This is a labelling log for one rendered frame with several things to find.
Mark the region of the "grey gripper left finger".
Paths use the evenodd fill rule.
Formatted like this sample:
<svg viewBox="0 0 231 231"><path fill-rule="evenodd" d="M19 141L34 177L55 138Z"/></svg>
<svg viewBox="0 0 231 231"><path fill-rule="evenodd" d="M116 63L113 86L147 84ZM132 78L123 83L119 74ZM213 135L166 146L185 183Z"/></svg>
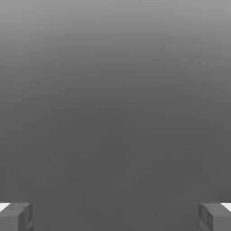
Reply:
<svg viewBox="0 0 231 231"><path fill-rule="evenodd" d="M0 231L34 231L33 204L0 202Z"/></svg>

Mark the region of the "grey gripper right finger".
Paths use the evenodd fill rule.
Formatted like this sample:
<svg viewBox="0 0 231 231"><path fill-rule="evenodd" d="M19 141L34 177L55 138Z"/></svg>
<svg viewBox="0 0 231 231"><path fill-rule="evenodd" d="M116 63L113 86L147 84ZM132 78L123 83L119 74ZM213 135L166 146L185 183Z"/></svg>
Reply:
<svg viewBox="0 0 231 231"><path fill-rule="evenodd" d="M200 231L231 231L231 203L199 203Z"/></svg>

